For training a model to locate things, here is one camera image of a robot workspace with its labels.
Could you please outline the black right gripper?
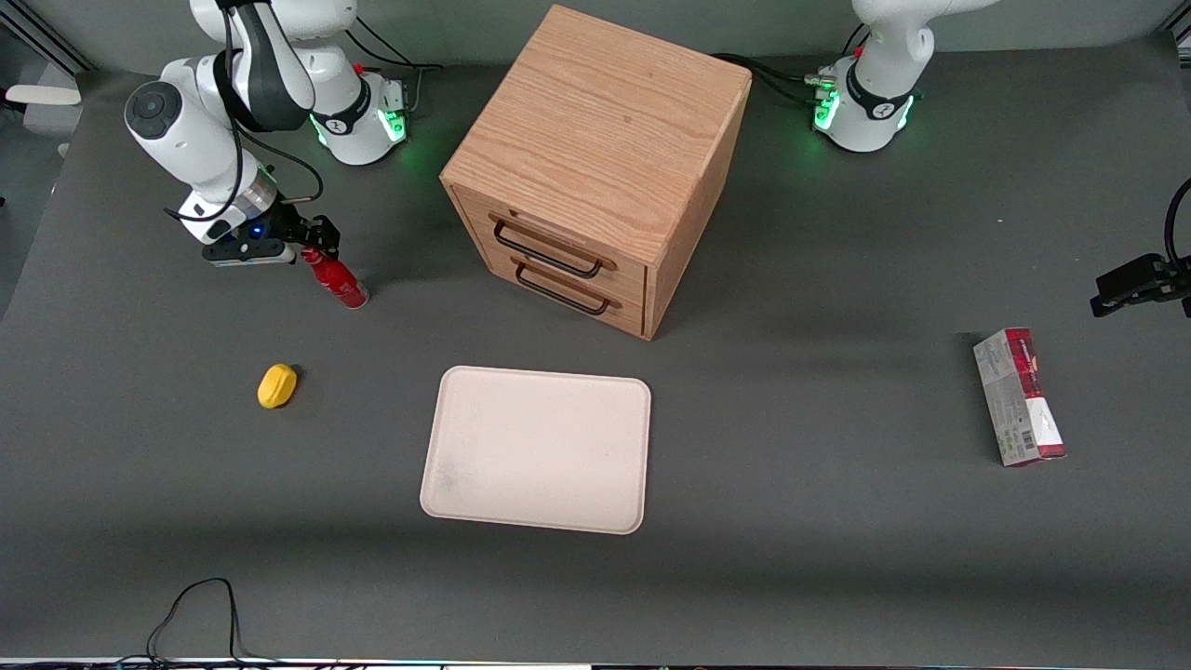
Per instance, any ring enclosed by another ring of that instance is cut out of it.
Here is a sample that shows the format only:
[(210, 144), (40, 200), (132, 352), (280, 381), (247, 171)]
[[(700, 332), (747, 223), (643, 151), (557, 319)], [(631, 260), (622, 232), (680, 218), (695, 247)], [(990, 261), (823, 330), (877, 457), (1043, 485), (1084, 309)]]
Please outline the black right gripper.
[(308, 221), (292, 203), (275, 202), (252, 221), (254, 240), (278, 240), (289, 245), (294, 258), (305, 259), (310, 248), (323, 255), (339, 255), (339, 228), (328, 217)]

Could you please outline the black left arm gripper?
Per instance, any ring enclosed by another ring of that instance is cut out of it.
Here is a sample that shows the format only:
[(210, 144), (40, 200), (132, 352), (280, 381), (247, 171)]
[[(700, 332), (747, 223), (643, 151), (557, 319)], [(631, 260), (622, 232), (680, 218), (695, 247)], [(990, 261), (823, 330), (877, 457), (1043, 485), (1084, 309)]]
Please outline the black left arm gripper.
[(1158, 253), (1145, 253), (1136, 262), (1141, 268), (1139, 288), (1131, 262), (1096, 278), (1098, 293), (1091, 300), (1093, 317), (1109, 317), (1131, 301), (1131, 305), (1179, 302), (1184, 315), (1190, 318), (1190, 256), (1167, 259)]

